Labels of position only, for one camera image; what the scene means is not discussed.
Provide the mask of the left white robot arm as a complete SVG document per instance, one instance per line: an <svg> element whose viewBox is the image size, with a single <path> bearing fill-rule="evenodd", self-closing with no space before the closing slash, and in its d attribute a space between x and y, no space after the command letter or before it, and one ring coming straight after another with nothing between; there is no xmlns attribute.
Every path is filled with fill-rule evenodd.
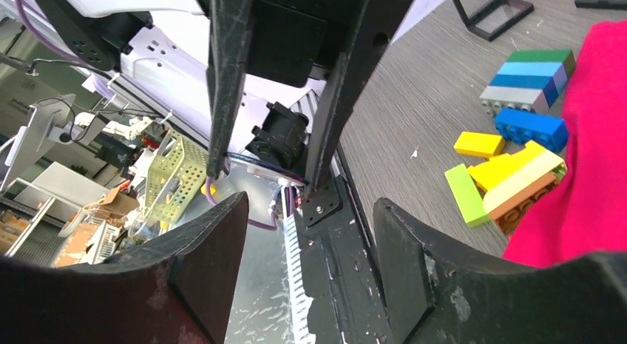
<svg viewBox="0 0 627 344"><path fill-rule="evenodd" d="M217 178L237 135L261 158L325 181L354 104L414 0L33 0L82 62L142 81L207 131ZM323 80L308 154L240 105L245 80Z"/></svg>

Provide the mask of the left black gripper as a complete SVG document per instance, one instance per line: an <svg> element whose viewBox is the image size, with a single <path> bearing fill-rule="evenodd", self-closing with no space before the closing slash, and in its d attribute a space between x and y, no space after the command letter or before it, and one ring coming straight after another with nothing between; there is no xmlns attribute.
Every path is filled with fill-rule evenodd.
<svg viewBox="0 0 627 344"><path fill-rule="evenodd" d="M303 87L309 78L328 80L305 170L305 191L317 192L357 99L413 1L211 0L207 176L217 179L223 168L248 63L249 74L292 87Z"/></svg>

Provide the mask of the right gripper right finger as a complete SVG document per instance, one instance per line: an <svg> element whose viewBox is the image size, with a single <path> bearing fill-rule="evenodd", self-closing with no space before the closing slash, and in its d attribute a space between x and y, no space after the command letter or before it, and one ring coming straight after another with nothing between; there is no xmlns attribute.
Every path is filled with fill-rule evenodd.
<svg viewBox="0 0 627 344"><path fill-rule="evenodd" d="M480 252L387 198L373 222L395 343L626 341L623 252L537 269Z"/></svg>

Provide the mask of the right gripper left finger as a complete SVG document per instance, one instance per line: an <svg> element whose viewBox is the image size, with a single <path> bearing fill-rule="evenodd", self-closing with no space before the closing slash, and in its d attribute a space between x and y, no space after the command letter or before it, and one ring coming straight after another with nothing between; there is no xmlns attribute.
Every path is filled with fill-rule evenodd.
<svg viewBox="0 0 627 344"><path fill-rule="evenodd" d="M1 259L3 343L223 343L248 196L95 265Z"/></svg>

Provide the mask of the red t-shirt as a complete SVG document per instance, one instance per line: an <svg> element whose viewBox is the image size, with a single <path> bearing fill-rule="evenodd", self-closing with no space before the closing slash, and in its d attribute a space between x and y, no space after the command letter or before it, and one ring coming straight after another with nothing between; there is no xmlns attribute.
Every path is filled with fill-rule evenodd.
<svg viewBox="0 0 627 344"><path fill-rule="evenodd" d="M626 250L626 22L591 26L566 88L567 173L523 216L503 257L547 267Z"/></svg>

